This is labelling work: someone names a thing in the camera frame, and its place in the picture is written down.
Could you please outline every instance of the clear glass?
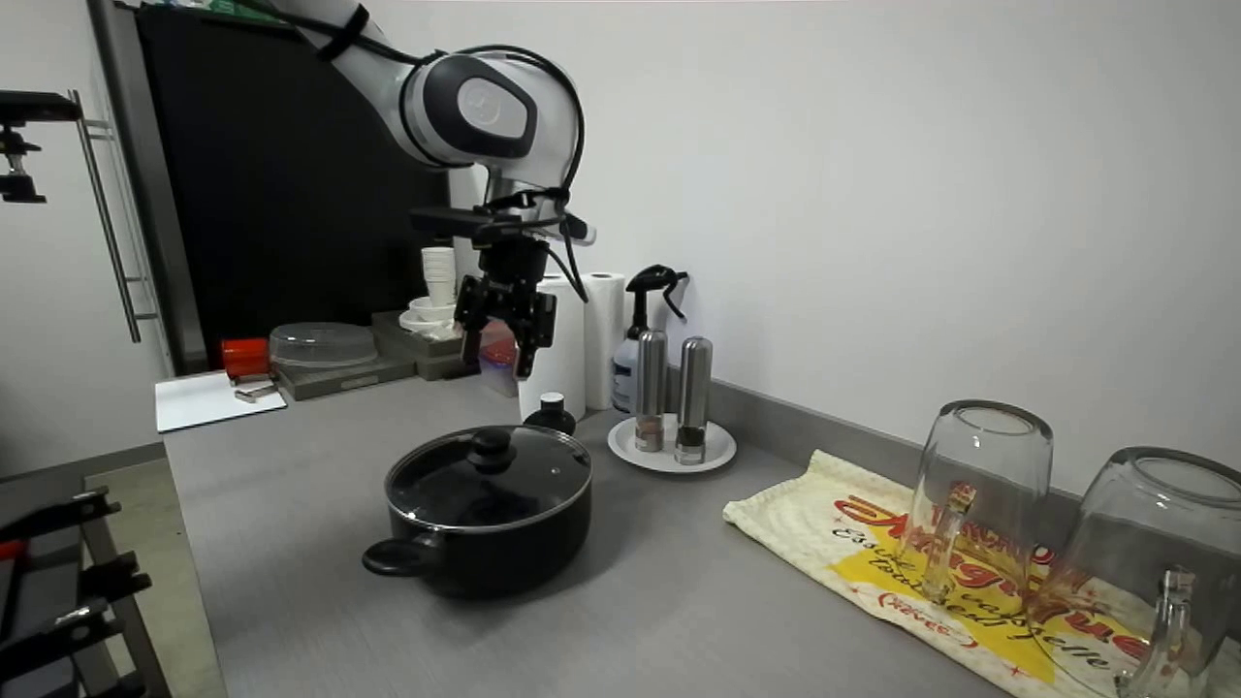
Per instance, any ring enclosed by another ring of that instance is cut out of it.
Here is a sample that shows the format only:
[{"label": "clear glass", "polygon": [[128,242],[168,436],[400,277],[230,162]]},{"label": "clear glass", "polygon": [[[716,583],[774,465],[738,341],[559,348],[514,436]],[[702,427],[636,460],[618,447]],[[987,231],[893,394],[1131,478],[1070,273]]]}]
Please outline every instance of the clear glass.
[{"label": "clear glass", "polygon": [[1131,447],[1092,478],[1047,620],[1109,641],[1065,671],[1111,671],[1122,698],[1199,698],[1241,609],[1241,472],[1199,454]]},{"label": "clear glass", "polygon": [[946,403],[919,459],[919,487],[901,557],[930,601],[954,609],[977,578],[998,578],[991,613],[1030,589],[1035,513],[1052,487],[1052,427],[987,398]]}]

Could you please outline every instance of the gray countertop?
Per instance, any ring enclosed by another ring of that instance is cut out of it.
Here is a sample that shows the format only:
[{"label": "gray countertop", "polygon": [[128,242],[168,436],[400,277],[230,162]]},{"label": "gray countertop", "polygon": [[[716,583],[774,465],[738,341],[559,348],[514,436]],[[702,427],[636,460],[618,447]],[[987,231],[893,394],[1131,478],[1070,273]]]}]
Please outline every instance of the gray countertop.
[{"label": "gray countertop", "polygon": [[592,454],[592,531],[544,589],[447,601],[371,578],[389,465],[447,432],[512,423],[478,381],[400,381],[168,439],[223,685],[418,698],[893,698],[998,695],[870,620],[720,518],[804,460],[740,447],[709,478]]}]

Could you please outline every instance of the black panel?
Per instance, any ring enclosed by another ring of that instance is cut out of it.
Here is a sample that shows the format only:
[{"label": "black panel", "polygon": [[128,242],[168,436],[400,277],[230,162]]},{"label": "black panel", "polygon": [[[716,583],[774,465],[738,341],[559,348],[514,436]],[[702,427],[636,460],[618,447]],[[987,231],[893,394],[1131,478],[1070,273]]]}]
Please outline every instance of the black panel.
[{"label": "black panel", "polygon": [[368,321],[422,293],[416,207],[447,178],[294,31],[138,10],[204,348],[278,321]]}]

